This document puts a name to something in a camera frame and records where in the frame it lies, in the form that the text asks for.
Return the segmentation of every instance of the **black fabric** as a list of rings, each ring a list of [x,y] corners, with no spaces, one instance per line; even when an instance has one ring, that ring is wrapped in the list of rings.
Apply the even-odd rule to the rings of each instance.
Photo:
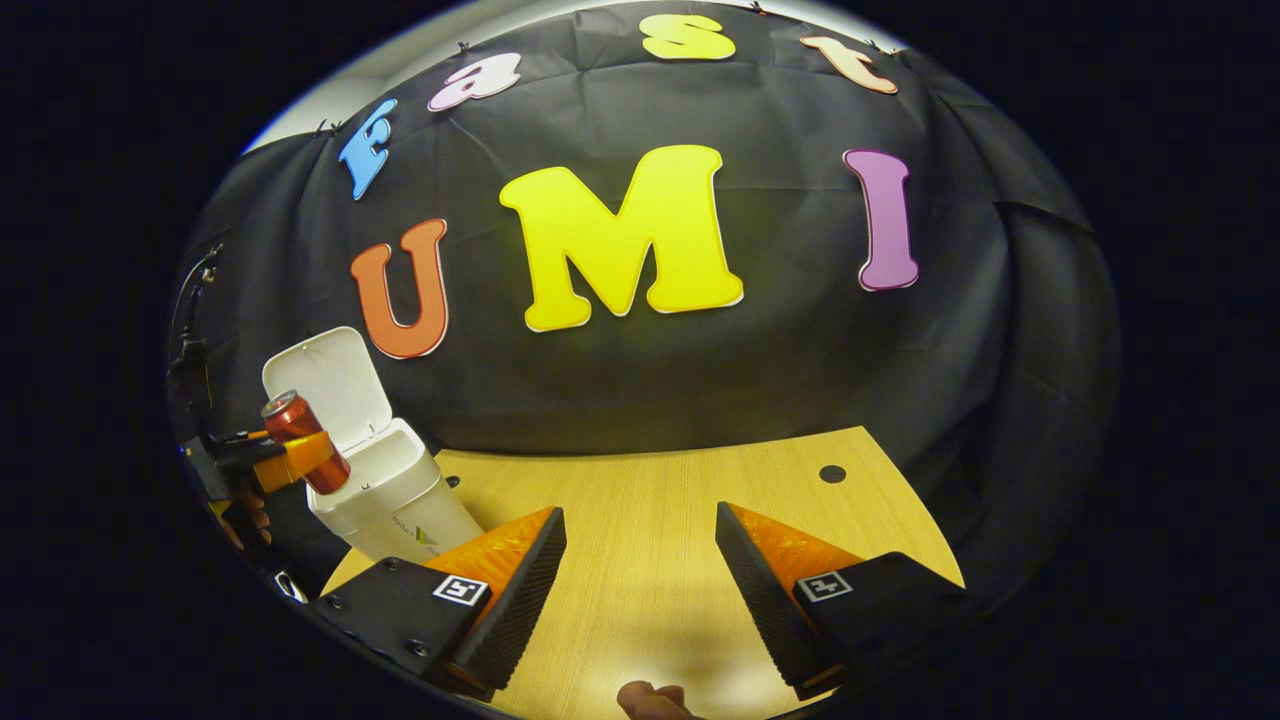
[[[307,597],[320,597],[320,591],[351,551],[351,546],[311,514],[306,486],[302,483],[285,487],[264,500],[264,510],[271,519],[271,544],[288,559],[285,570]]]
[[[718,20],[728,61],[660,61],[639,20]],[[899,86],[844,78],[799,38],[826,35]],[[426,101],[466,64],[520,53],[518,83],[443,113]],[[365,196],[338,154],[387,97],[390,156]],[[716,205],[745,299],[627,316],[593,302],[582,327],[530,332],[517,214],[500,188],[567,167],[616,211],[639,159],[705,145],[723,156]],[[867,292],[867,214],[850,149],[910,168],[919,281]],[[351,261],[393,247],[399,318],[417,297],[399,238],[433,218],[449,324],[431,354],[369,346],[392,409],[433,447],[604,454],[740,445],[864,425],[995,601],[1029,577],[1079,505],[1115,377],[1114,301],[1088,220],[1034,145],[915,51],[701,3],[636,3],[552,18],[476,44],[370,101],[332,137],[246,155],[193,233],[225,243],[197,327],[210,343],[215,432],[255,427],[262,364],[338,325],[362,333]]]

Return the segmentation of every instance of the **foam letter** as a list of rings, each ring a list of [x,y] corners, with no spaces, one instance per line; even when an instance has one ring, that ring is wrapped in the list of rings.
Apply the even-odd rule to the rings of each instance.
[[[733,41],[721,24],[703,15],[649,15],[640,20],[648,35],[644,49],[663,60],[723,60],[733,55]]]
[[[832,40],[829,37],[801,37],[800,42],[808,45],[809,47],[822,50],[822,54],[827,56],[827,60],[831,61],[837,70],[840,70],[840,74],[856,82],[858,85],[886,95],[893,95],[897,92],[897,86],[893,85],[892,81],[873,76],[872,72],[867,69],[867,65],[872,64],[870,58],[856,50],[845,47],[838,40]]]
[[[906,227],[906,196],[902,190],[911,173],[892,155],[874,150],[845,152],[845,167],[863,182],[867,199],[868,258],[858,273],[863,290],[906,287],[920,275],[911,258],[911,238]]]
[[[397,360],[435,350],[449,328],[449,305],[444,299],[444,274],[439,256],[444,231],[444,220],[428,220],[413,225],[401,238],[401,247],[413,259],[413,279],[421,306],[417,322],[412,325],[401,324],[392,313],[390,292],[387,288],[390,246],[375,245],[351,263],[351,275],[360,288],[360,309],[365,314],[369,338],[379,350]]]
[[[387,150],[375,151],[374,145],[383,145],[390,138],[392,124],[383,115],[390,113],[394,106],[394,99],[388,99],[379,105],[338,154],[338,161],[347,164],[351,179],[356,182],[356,186],[351,188],[352,200],[360,200],[369,190],[369,183],[374,182],[378,172],[387,164]]]
[[[472,63],[449,76],[449,79],[444,81],[444,90],[436,92],[435,97],[428,101],[426,109],[439,113],[472,97],[497,95],[520,79],[520,76],[516,74],[518,64],[518,53],[503,53]]]
[[[585,324],[591,304],[573,292],[568,263],[582,273],[614,315],[631,311],[640,268],[654,249],[658,277],[649,305],[659,313],[724,307],[742,300],[742,281],[728,272],[712,176],[721,154],[699,145],[650,150],[636,165],[617,215],[567,168],[518,177],[498,202],[520,213],[534,304],[534,332]]]

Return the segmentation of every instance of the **white trash can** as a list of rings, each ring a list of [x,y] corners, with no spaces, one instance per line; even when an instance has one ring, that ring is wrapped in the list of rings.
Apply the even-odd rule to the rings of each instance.
[[[392,418],[365,338],[355,328],[321,333],[262,366],[268,397],[294,389],[351,464],[337,492],[307,486],[307,507],[372,560],[422,564],[483,530],[444,482],[417,433]]]

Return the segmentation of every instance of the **cable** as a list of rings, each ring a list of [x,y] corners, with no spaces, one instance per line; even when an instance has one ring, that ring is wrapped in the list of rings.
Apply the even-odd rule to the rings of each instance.
[[[187,286],[191,284],[191,278],[195,277],[196,270],[200,270],[210,260],[216,259],[219,255],[221,255],[221,252],[223,252],[223,243],[219,242],[209,252],[206,252],[204,258],[201,258],[200,260],[196,261],[195,265],[192,265],[191,270],[187,273],[187,277],[182,281],[182,284],[178,287],[178,300],[177,300],[177,302],[174,302],[173,315],[169,318],[169,333],[168,333],[169,342],[173,342],[174,328],[178,324],[178,311],[183,306],[183,296],[187,292]],[[209,270],[209,272],[201,274],[200,281],[204,284],[211,283],[212,282],[212,270]],[[195,316],[196,316],[196,299],[200,296],[200,291],[202,290],[202,287],[204,286],[196,286],[196,290],[192,292],[191,297],[188,299],[188,302],[187,302],[187,305],[188,305],[187,324],[186,324],[186,327],[183,327],[182,334],[187,334],[187,333],[191,332],[191,325],[195,322]]]

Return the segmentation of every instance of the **person's hand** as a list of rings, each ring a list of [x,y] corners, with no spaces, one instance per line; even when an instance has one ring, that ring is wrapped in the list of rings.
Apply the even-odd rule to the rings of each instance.
[[[618,705],[631,720],[703,720],[685,707],[685,688],[680,685],[653,689],[650,683],[631,680],[618,691]]]
[[[271,520],[266,516],[266,511],[262,510],[266,506],[266,502],[261,497],[255,495],[252,491],[244,491],[241,495],[236,496],[236,500],[232,501],[232,505],[237,503],[244,506],[244,509],[248,511],[250,519],[253,521],[253,527],[257,528],[259,536],[262,537],[264,542],[270,544],[271,532],[268,530],[266,528],[271,524]],[[224,515],[227,515],[227,510],[224,510],[221,514],[218,515],[218,521],[221,523],[223,529],[227,530],[227,537],[230,538],[236,548],[244,550],[244,543],[241,542],[239,536],[236,534],[236,529],[232,528],[230,523],[228,523],[227,518],[224,518]]]

